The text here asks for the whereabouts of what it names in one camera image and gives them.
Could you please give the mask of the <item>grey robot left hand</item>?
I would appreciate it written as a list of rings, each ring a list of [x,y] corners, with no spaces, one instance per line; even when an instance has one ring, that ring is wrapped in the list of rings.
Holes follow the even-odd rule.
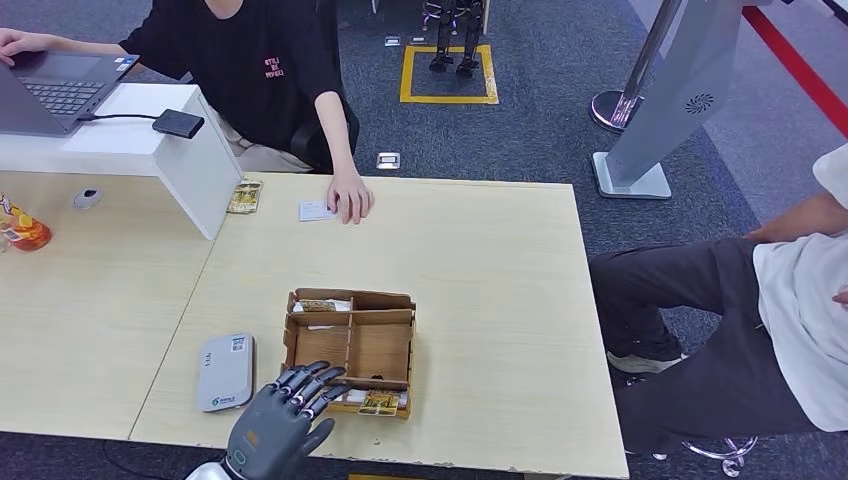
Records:
[[[222,468],[231,479],[290,479],[331,434],[322,412],[350,390],[346,369],[327,361],[288,367],[256,393],[234,424]]]

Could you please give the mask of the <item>person's right hand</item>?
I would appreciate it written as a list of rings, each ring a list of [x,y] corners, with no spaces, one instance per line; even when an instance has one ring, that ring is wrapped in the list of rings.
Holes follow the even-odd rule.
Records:
[[[8,66],[14,66],[13,57],[24,52],[41,52],[51,47],[53,36],[2,28],[0,31],[1,61]]]

